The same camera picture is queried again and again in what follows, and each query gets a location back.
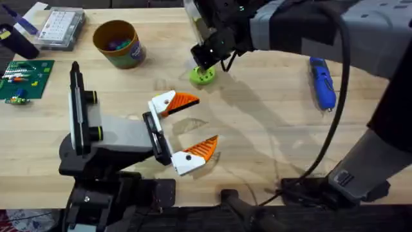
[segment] green circuit board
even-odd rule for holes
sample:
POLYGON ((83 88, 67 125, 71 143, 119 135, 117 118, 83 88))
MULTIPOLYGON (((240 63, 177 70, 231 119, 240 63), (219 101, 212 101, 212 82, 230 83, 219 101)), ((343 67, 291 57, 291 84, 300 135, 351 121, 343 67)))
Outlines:
POLYGON ((0 80, 0 99, 9 99, 17 89, 27 91, 27 99, 41 99, 54 61, 12 61, 0 80), (8 82, 12 75, 21 76, 26 81, 8 82))

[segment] cup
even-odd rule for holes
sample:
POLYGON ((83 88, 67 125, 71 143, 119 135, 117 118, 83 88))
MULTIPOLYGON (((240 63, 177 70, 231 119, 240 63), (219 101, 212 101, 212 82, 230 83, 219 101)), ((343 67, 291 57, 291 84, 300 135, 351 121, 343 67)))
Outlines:
POLYGON ((134 68, 145 59, 145 48, 135 28, 122 20, 100 25, 93 35, 93 44, 117 68, 134 68))

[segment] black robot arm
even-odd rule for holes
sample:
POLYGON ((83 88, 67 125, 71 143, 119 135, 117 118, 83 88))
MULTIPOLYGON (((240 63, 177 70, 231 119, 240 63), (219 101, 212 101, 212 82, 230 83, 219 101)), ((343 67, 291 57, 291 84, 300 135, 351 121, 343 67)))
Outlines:
POLYGON ((401 0, 194 0, 185 6, 199 40, 191 52, 203 69, 232 52, 241 56, 254 50, 343 62, 342 37, 336 21, 323 12, 322 8, 327 8, 348 28, 350 64, 390 80, 366 133, 320 181, 317 194, 326 195, 324 202, 336 208, 342 200, 358 203, 385 196, 386 180, 412 163, 412 111, 400 110, 412 100, 407 90, 412 84, 408 65, 412 61, 412 8, 408 4, 401 0), (193 16, 193 8, 200 18, 193 16))

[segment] blue pen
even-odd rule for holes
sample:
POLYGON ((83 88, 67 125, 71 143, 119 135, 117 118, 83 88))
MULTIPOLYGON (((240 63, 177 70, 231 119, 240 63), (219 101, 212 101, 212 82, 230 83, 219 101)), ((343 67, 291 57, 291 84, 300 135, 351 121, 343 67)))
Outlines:
POLYGON ((10 9, 8 6, 2 4, 1 5, 9 15, 11 15, 16 23, 20 24, 30 35, 36 35, 38 32, 38 29, 34 27, 29 21, 27 21, 25 18, 21 17, 18 13, 14 12, 12 9, 10 9))
POLYGON ((322 110, 332 111, 335 108, 336 94, 328 66, 324 59, 311 57, 310 67, 314 77, 314 87, 317 101, 322 110))

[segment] orange plastic part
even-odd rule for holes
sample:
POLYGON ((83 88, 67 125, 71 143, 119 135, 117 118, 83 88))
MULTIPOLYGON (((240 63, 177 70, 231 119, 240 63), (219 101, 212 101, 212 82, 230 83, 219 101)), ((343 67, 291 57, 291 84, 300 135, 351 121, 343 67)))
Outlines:
POLYGON ((167 109, 161 113, 162 117, 167 117, 172 113, 176 113, 180 110, 186 109, 194 104, 199 103, 197 96, 188 93, 176 93, 167 109))
POLYGON ((213 136, 197 145, 184 150, 184 152, 203 157, 206 162, 211 159, 216 146, 218 145, 218 136, 213 136))

